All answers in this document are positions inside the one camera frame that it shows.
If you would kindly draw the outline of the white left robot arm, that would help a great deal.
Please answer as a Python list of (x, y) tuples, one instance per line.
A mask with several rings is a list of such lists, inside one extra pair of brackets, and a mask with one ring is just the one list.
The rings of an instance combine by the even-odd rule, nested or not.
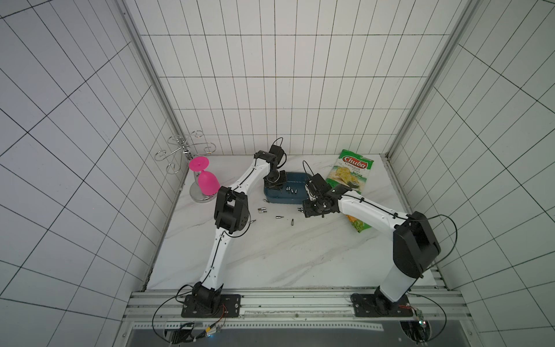
[(221, 305), (223, 284), (218, 280), (223, 269), (225, 253), (233, 239), (245, 235), (251, 222), (249, 191), (259, 181), (266, 186), (281, 187), (286, 172), (281, 167), (287, 155), (281, 146), (273, 144), (270, 150), (260, 150), (246, 172), (231, 186), (222, 186), (215, 201), (215, 238), (205, 273), (192, 288), (192, 301), (206, 311), (215, 311)]

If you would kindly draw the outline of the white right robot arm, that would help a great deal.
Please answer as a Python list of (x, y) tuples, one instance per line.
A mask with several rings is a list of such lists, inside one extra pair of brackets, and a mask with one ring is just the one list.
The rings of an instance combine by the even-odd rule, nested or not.
[(374, 294), (382, 302), (398, 302), (441, 252), (429, 219), (422, 213), (386, 208), (347, 186), (331, 186), (319, 174), (310, 176), (305, 187), (305, 217), (342, 213), (370, 225), (391, 241), (393, 267)]

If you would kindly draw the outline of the dark teal plastic storage box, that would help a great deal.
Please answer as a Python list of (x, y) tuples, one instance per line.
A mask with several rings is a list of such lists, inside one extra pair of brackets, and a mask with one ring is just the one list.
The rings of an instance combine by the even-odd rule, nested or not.
[[(309, 180), (309, 175), (304, 172), (287, 172), (286, 183), (282, 189), (266, 189), (264, 187), (264, 195), (270, 203), (276, 204), (289, 204), (301, 205), (303, 201), (309, 199), (308, 192), (306, 191), (306, 182)], [(298, 192), (286, 192), (286, 187), (297, 189)]]

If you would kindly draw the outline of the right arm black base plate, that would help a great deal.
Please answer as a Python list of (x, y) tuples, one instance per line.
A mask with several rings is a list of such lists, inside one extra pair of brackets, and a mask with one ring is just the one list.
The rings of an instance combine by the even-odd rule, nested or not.
[(351, 294), (351, 303), (357, 318), (411, 318), (414, 313), (406, 295), (397, 302), (390, 302), (379, 294)]

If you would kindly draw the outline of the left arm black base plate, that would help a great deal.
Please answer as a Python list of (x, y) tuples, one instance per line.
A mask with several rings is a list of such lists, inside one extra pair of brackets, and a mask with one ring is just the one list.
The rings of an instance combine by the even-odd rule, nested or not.
[(187, 295), (182, 308), (182, 318), (237, 318), (241, 308), (242, 296), (239, 294), (222, 294), (212, 302)]

